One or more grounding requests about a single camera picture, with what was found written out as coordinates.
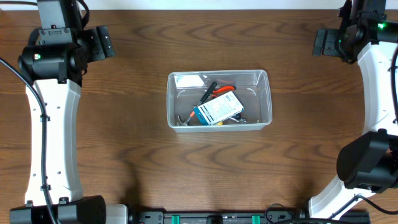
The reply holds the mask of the red handled pliers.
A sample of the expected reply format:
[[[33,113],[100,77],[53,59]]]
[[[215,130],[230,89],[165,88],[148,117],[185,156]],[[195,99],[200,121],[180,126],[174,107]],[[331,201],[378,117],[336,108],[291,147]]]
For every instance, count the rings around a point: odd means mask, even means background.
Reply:
[[[223,86],[217,90],[213,90],[211,97],[212,98],[217,98],[218,95],[222,94],[222,93],[226,93],[227,91],[235,91],[236,87],[235,86]]]

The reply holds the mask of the small hammer black handle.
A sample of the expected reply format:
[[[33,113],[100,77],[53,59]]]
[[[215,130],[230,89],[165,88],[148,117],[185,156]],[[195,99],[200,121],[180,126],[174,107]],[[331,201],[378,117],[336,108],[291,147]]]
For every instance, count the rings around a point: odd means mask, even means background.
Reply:
[[[206,99],[213,93],[213,91],[215,90],[217,86],[217,82],[213,82],[209,88],[207,89],[207,91],[205,92],[205,94],[202,96],[201,100],[198,102],[198,104],[196,106],[194,106],[193,108],[197,108],[198,106],[204,104],[204,102],[206,101]],[[188,126],[190,120],[194,117],[195,115],[195,111],[192,110],[192,112],[190,113],[190,115],[188,116],[188,118],[185,121],[181,120],[180,116],[177,116],[179,123],[181,123],[184,126]]]

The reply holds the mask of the silver offset ring wrench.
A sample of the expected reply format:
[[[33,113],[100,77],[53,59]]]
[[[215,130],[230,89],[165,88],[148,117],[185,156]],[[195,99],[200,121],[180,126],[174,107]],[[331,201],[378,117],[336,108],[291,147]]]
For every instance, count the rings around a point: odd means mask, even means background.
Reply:
[[[237,116],[229,117],[229,119],[230,119],[231,121],[234,121],[234,122],[240,123],[240,124],[246,124],[246,123],[247,123],[246,119],[240,118],[240,117],[237,117]]]

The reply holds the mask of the teal white product box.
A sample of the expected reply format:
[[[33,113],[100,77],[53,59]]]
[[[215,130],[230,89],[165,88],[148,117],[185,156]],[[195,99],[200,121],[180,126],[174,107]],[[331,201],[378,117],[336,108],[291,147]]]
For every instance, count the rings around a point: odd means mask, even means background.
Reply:
[[[212,126],[244,110],[236,95],[229,91],[193,109],[204,126]]]

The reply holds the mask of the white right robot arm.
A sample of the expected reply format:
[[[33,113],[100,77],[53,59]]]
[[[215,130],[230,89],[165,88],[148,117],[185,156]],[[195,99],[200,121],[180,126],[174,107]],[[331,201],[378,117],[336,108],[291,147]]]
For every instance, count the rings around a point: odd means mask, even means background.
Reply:
[[[363,80],[363,134],[341,149],[337,175],[299,213],[312,223],[359,221],[358,202],[397,188],[397,23],[384,0],[346,0],[339,29],[317,30],[313,55],[357,63]]]

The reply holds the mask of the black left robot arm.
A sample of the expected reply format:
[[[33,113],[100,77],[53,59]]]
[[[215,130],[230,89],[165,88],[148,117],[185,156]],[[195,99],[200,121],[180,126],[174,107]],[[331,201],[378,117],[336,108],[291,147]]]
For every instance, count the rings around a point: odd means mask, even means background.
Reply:
[[[36,3],[41,25],[32,31],[14,73],[30,106],[32,156],[24,205],[11,223],[128,223],[128,207],[86,197],[76,149],[76,116],[88,64],[114,55],[106,26],[88,29],[84,1]]]

